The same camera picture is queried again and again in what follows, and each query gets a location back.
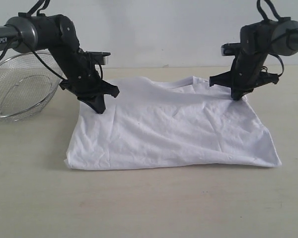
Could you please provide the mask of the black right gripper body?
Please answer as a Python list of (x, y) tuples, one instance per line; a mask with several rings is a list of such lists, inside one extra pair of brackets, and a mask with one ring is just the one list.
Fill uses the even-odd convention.
[(269, 73), (264, 66), (267, 53), (239, 53), (231, 69), (231, 91), (249, 92), (268, 83), (276, 84), (280, 75)]

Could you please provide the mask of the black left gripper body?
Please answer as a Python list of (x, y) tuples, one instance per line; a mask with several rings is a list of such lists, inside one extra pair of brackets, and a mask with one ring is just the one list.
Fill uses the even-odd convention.
[(61, 89), (77, 97), (97, 96), (95, 92), (102, 81), (102, 73), (98, 73), (96, 65), (85, 52), (59, 52), (59, 67), (66, 77), (60, 83)]

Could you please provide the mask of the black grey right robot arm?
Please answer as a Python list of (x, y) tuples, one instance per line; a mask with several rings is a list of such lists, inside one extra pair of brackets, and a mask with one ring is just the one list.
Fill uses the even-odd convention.
[(238, 101), (255, 88), (279, 82), (281, 75), (269, 73), (264, 62), (269, 55), (280, 60), (298, 52), (298, 21), (284, 18), (245, 25), (240, 41), (222, 45), (221, 51), (234, 60), (229, 71), (211, 76), (209, 85), (230, 88), (231, 98)]

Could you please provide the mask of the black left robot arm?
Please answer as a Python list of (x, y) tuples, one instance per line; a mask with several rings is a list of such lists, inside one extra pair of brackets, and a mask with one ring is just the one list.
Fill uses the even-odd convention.
[(58, 14), (29, 16), (20, 13), (0, 26), (0, 60), (8, 49), (18, 53), (33, 53), (48, 50), (61, 71), (60, 87), (68, 90), (77, 99), (96, 113), (104, 113), (104, 96), (114, 98), (120, 93), (117, 86), (103, 80), (102, 69), (95, 67), (106, 64), (109, 52), (88, 52), (80, 48), (73, 22)]

